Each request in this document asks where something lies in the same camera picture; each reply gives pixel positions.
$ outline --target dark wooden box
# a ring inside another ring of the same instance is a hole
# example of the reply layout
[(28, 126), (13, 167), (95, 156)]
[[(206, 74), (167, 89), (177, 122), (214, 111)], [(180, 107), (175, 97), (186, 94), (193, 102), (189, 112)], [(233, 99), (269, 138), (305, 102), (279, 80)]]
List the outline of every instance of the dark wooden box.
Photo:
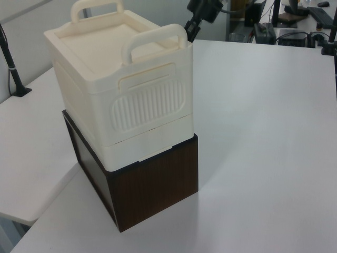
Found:
[(120, 232), (198, 192), (197, 135), (117, 171), (106, 171), (64, 110), (78, 162)]

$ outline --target plastic handle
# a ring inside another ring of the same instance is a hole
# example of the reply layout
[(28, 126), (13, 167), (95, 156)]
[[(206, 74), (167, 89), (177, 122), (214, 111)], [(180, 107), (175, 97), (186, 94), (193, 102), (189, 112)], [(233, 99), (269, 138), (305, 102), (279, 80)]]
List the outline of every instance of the plastic handle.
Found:
[(72, 22), (78, 23), (80, 21), (78, 13), (83, 9), (91, 8), (95, 6), (101, 6), (105, 4), (111, 4), (111, 3), (117, 4), (117, 11), (119, 13), (124, 12), (123, 0), (80, 0), (80, 1), (77, 1), (72, 6), (72, 9), (71, 9)]
[(124, 65), (132, 63), (131, 52), (136, 47), (145, 45), (151, 42), (164, 40), (172, 36), (178, 36), (179, 48), (187, 47), (187, 34), (185, 29), (178, 24), (166, 25), (154, 30), (136, 34), (127, 41), (122, 47), (122, 60)]

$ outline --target white desk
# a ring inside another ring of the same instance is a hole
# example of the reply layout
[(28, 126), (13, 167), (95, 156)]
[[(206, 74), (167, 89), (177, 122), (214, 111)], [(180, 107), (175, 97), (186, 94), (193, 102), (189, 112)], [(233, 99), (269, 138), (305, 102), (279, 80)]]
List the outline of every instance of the white desk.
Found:
[(79, 170), (54, 70), (0, 104), (0, 216), (32, 225)]
[(12, 253), (337, 251), (333, 58), (197, 40), (193, 71), (199, 193), (119, 233), (79, 171)]

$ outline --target ribbed panel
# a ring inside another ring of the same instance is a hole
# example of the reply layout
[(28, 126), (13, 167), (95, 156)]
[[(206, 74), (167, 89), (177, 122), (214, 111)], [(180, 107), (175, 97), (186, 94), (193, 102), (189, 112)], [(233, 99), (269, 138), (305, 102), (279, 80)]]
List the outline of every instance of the ribbed panel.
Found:
[(184, 100), (184, 89), (177, 80), (132, 92), (113, 103), (113, 127), (122, 131), (137, 128), (178, 111)]

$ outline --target keyboard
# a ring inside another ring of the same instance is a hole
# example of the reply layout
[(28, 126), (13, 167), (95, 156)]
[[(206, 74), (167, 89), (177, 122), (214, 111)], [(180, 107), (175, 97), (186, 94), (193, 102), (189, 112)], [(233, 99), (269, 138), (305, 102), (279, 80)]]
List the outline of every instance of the keyboard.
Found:
[(333, 27), (333, 19), (323, 10), (322, 8), (317, 7), (308, 7), (310, 10), (311, 16), (320, 24), (323, 28), (331, 29)]

